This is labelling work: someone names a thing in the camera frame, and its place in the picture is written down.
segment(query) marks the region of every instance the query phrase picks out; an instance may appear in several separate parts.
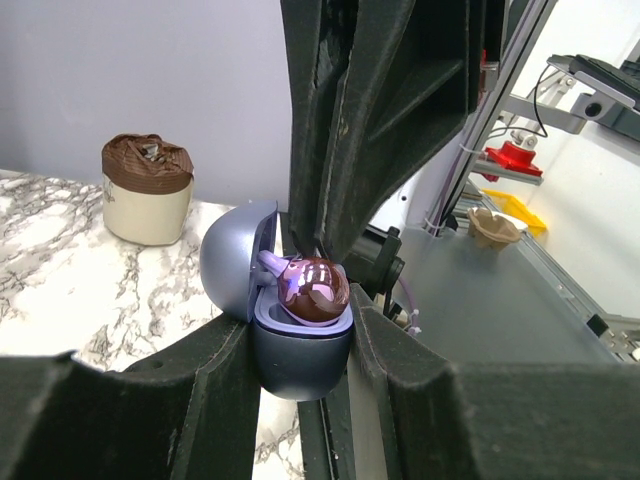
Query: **marble surface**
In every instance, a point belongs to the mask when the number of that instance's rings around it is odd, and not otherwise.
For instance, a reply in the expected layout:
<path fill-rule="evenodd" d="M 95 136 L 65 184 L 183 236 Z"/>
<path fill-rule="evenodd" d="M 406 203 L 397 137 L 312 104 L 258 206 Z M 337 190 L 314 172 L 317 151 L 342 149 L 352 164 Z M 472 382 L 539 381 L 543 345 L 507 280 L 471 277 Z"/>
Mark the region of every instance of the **marble surface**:
<path fill-rule="evenodd" d="M 180 241 L 144 248 L 104 227 L 100 186 L 0 171 L 0 354 L 123 370 L 215 321 L 198 256 L 229 209 L 193 201 Z M 296 404 L 265 391 L 253 478 L 303 478 Z"/>

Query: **gray wall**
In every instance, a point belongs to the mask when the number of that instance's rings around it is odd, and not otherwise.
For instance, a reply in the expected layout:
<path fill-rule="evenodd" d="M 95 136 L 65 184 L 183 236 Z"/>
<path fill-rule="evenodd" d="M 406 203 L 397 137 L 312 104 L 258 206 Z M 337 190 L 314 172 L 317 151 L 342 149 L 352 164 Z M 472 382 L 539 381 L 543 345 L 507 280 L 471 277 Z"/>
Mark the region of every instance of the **gray wall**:
<path fill-rule="evenodd" d="M 196 196 L 286 208 L 278 0 L 0 0 L 0 168 L 100 182 L 122 132 L 186 147 Z"/>

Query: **bin with brown bag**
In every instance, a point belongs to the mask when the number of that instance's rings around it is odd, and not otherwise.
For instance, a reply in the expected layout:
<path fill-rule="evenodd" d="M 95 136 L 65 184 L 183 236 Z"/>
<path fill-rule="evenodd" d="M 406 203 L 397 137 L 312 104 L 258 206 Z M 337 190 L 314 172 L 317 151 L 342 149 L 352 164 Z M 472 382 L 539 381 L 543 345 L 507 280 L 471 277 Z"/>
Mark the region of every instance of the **bin with brown bag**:
<path fill-rule="evenodd" d="M 187 151 L 159 135 L 118 135 L 102 149 L 105 226 L 141 245 L 169 245 L 182 234 L 193 190 Z"/>

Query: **red clamp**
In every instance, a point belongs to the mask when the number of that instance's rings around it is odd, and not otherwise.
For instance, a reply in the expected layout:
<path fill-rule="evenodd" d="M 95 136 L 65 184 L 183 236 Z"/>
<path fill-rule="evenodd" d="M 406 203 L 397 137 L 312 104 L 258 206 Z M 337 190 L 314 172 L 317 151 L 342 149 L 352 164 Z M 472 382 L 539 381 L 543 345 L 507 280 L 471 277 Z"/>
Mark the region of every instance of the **red clamp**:
<path fill-rule="evenodd" d="M 533 175 L 534 177 L 542 176 L 542 170 L 531 164 L 533 157 L 536 156 L 536 152 L 533 150 L 525 150 L 508 141 L 504 142 L 500 149 L 487 147 L 485 150 L 487 157 L 499 164 L 502 168 L 513 172 Z"/>

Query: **yellow bin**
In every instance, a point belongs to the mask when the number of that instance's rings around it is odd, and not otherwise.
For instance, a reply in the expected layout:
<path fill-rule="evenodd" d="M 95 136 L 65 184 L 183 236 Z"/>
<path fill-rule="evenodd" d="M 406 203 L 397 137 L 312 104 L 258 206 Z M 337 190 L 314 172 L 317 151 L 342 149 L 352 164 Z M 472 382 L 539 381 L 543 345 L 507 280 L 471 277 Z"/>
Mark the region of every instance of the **yellow bin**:
<path fill-rule="evenodd" d="M 547 226 L 536 215 L 531 213 L 529 209 L 513 195 L 495 190 L 483 190 L 484 193 L 491 197 L 503 213 L 522 220 L 529 226 L 531 235 L 537 237 L 547 231 Z"/>

